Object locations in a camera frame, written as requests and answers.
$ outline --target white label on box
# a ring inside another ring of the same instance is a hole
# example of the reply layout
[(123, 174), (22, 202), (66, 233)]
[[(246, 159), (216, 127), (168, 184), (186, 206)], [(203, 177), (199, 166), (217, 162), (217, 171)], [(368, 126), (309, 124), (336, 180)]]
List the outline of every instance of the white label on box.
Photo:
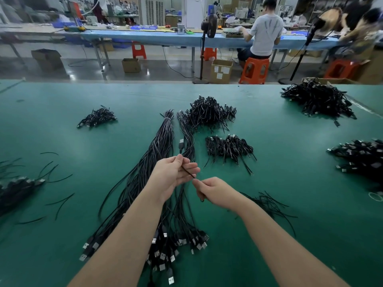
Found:
[(221, 72), (229, 74), (230, 67), (221, 67)]

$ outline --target red plastic stool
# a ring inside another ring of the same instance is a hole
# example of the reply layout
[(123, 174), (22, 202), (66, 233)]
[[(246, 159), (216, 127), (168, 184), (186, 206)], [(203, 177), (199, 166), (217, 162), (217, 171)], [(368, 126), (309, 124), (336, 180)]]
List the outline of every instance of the red plastic stool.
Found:
[(337, 59), (330, 64), (324, 78), (352, 78), (359, 66), (359, 62)]
[(136, 44), (134, 43), (138, 43), (138, 42), (134, 42), (133, 41), (133, 44), (132, 44), (132, 53), (133, 53), (133, 58), (136, 58), (137, 56), (142, 56), (144, 59), (146, 59), (146, 52), (145, 52), (145, 48), (143, 45), (140, 45), (140, 44), (137, 44), (139, 46), (141, 46), (140, 49), (136, 49)]
[[(248, 58), (245, 67), (242, 71), (241, 79), (239, 83), (247, 82), (250, 85), (264, 85), (268, 72), (269, 59), (255, 59)], [(261, 74), (263, 66), (265, 67), (265, 72)]]
[(203, 53), (203, 59), (209, 60), (210, 57), (214, 57), (215, 59), (217, 59), (217, 48), (215, 50), (213, 50), (213, 48), (205, 48), (205, 52)]

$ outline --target black shorts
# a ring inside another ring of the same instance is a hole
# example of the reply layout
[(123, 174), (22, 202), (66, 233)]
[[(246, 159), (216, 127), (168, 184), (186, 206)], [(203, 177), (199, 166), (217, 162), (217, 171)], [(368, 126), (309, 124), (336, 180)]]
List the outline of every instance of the black shorts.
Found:
[(267, 59), (269, 56), (259, 56), (255, 55), (250, 51), (250, 47), (248, 48), (237, 48), (238, 52), (238, 60), (240, 61), (247, 61), (248, 58), (255, 58), (255, 59)]

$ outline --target black shirt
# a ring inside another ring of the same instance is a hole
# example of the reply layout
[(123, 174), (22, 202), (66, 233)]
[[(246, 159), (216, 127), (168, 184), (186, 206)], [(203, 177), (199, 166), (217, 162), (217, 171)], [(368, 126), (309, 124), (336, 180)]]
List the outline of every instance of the black shirt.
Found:
[(346, 24), (350, 30), (354, 30), (357, 27), (359, 20), (362, 16), (371, 9), (371, 4), (361, 5), (358, 1), (354, 1), (347, 5), (344, 9), (344, 13), (347, 13)]

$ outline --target blue tablecloth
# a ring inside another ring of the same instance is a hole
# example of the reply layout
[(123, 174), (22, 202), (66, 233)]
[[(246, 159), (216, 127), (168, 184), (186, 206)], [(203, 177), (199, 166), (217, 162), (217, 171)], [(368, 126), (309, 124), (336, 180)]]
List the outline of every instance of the blue tablecloth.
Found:
[[(119, 31), (119, 30), (92, 30), (80, 34), (86, 40), (96, 38), (119, 38), (127, 39), (142, 43), (152, 43), (158, 45), (172, 46), (188, 46), (200, 47), (202, 33), (178, 35), (171, 32), (137, 32), (137, 31)], [(306, 41), (305, 36), (284, 35), (278, 45), (274, 49), (301, 49)], [(317, 41), (313, 39), (309, 44), (309, 50), (323, 50), (336, 46), (338, 39), (328, 38), (326, 40)], [(245, 48), (250, 47), (252, 42), (246, 42), (243, 38), (225, 38), (221, 34), (216, 34), (214, 38), (206, 38), (205, 47), (210, 48)]]

